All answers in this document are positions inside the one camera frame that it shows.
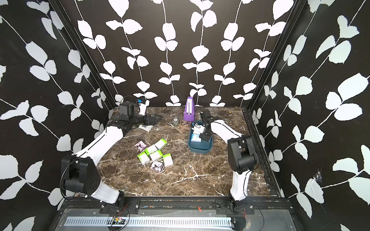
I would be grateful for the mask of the blue cartoon tissue pack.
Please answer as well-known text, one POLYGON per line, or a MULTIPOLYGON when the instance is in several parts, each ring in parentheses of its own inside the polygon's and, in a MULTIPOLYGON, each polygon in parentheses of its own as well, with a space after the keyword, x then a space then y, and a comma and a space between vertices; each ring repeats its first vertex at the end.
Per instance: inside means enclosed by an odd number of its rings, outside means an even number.
POLYGON ((201 142, 202 139, 199 137, 199 134, 192 134, 191 135, 191 139, 190 139, 191 142, 201 142))

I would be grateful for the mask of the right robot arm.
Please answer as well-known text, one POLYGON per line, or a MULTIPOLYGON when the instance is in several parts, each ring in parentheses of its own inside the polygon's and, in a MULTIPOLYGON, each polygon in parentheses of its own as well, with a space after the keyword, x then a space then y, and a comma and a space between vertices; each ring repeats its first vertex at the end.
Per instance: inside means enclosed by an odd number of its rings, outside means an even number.
POLYGON ((201 110, 200 117, 205 127, 200 134, 204 141, 210 141, 214 134, 227 143, 227 159, 233 170, 233 182, 230 194, 234 201, 246 199, 248 182, 256 165, 258 155, 249 135, 236 132, 222 119, 212 116, 208 109, 201 110))

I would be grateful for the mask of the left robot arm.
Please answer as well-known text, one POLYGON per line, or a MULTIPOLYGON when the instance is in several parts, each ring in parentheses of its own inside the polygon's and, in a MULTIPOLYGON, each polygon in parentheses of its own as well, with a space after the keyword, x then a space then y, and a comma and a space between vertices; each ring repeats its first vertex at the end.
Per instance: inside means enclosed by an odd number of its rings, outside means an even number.
POLYGON ((71 191, 116 207, 124 207, 124 193, 101 180, 97 164, 130 130, 141 125, 158 124, 162 116, 146 113, 147 104, 148 101, 140 99, 136 103, 120 103, 119 114, 94 141, 75 155, 67 155, 62 159, 59 187, 63 197, 66 197, 67 191, 71 191))

